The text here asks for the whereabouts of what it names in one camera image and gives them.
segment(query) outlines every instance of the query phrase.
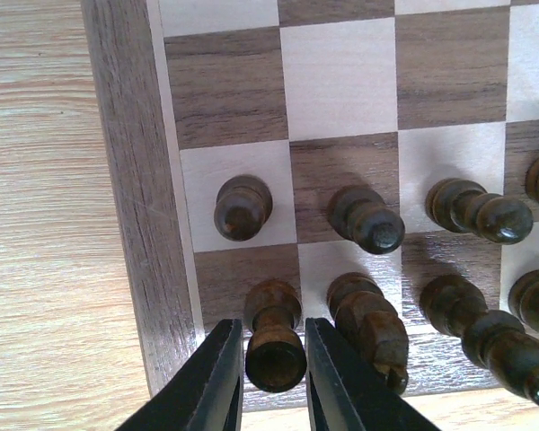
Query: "chessboard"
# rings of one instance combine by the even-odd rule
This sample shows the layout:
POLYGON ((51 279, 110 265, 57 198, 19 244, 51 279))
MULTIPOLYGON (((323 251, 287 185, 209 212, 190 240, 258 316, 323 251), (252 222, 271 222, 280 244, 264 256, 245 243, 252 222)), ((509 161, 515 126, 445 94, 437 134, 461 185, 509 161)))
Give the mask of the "chessboard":
MULTIPOLYGON (((539 156, 539 0, 160 0, 144 13, 146 41, 117 32, 131 48, 130 66, 147 66, 155 77, 139 85, 146 78, 132 72, 125 79, 136 98, 115 95, 134 110, 146 103, 140 119, 128 119, 142 125, 128 138, 143 142, 110 171, 152 392, 175 372, 168 355, 187 357, 220 319, 241 318, 256 284, 286 281, 304 317, 331 319, 327 288, 351 271, 371 276, 405 323, 406 396, 499 386, 465 358, 459 339, 429 325, 418 300, 431 279, 455 272, 490 308, 507 310, 513 283, 539 268, 539 204, 525 193, 526 171, 539 156), (150 121, 162 136, 144 129, 150 121), (150 143, 148 154, 141 148, 148 139, 164 141, 167 151, 150 143), (139 163, 127 185, 116 180, 124 163, 139 163), (262 179, 274 207, 258 235, 230 242, 214 226, 216 195, 241 174, 262 179), (451 177, 522 199, 535 217, 532 233, 501 246, 434 224, 425 197, 451 177), (327 223, 333 193, 356 184, 401 215, 406 235, 397 251, 368 254, 327 223), (142 190, 143 208, 123 198, 125 187, 142 190), (173 204, 152 193, 172 193, 173 204), (141 242, 147 254, 133 252, 136 229, 151 220, 153 240, 141 242), (178 231, 171 238, 168 229, 178 231), (168 253, 181 279, 169 284, 153 274, 157 281, 144 285, 148 266, 175 270, 156 264, 173 259, 168 253), (182 336, 174 334, 180 328, 182 336)), ((95 48, 91 40, 93 57, 95 48)), ((94 66, 99 92, 102 75, 94 66)), ((110 108, 101 105, 104 119, 110 108)), ((298 331, 303 337, 303 326, 298 331)), ((301 405, 304 382, 284 394, 246 382, 246 410, 301 405)))

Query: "white square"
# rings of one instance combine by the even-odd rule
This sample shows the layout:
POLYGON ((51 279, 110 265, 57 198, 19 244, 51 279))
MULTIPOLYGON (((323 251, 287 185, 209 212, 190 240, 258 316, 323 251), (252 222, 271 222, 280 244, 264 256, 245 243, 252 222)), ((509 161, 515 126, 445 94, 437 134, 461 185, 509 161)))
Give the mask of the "white square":
POLYGON ((299 244, 299 277, 304 317, 325 317, 332 321, 327 291, 337 277, 348 272, 369 275, 402 315, 402 249, 374 256, 354 242, 315 242, 299 244))
POLYGON ((160 0, 167 37, 279 25, 277 0, 160 0))
POLYGON ((511 0, 395 0, 395 14, 456 11, 508 4, 511 4, 511 0))
POLYGON ((462 178, 503 193, 505 123, 399 131, 400 213, 408 233, 442 230, 425 212, 440 180, 462 178))
POLYGON ((515 282, 535 269, 539 269, 539 222, 533 225, 533 231, 522 242, 505 245, 501 250, 501 310, 509 311, 509 291, 515 282))
POLYGON ((539 4, 511 8, 507 120, 539 119, 539 4))
POLYGON ((397 130, 394 18, 280 32, 290 140, 397 130))
POLYGON ((194 251, 216 251, 289 244, 297 241, 289 142, 216 146, 180 151, 194 251), (214 224, 217 192, 237 175, 263 180, 273 210, 260 232, 248 241, 224 238, 214 224))

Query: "tabletop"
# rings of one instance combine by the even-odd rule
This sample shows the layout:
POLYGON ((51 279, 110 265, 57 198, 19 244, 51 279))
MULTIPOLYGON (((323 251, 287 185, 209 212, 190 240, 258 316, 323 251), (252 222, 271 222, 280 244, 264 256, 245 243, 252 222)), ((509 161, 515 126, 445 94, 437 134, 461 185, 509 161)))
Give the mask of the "tabletop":
MULTIPOLYGON (((0 1, 0 429, 113 429, 148 398, 80 4, 0 1)), ((408 402, 443 429, 539 427, 503 390, 408 402)))

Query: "wooden table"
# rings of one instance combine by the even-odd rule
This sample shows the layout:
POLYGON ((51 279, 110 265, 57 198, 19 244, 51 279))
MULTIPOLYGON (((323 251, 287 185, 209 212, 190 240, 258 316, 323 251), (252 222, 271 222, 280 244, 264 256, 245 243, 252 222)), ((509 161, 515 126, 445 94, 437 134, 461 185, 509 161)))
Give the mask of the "wooden table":
MULTIPOLYGON (((112 429, 148 397, 80 4, 2 0, 0 429, 112 429)), ((444 429, 539 427, 503 390, 409 401, 444 429)))

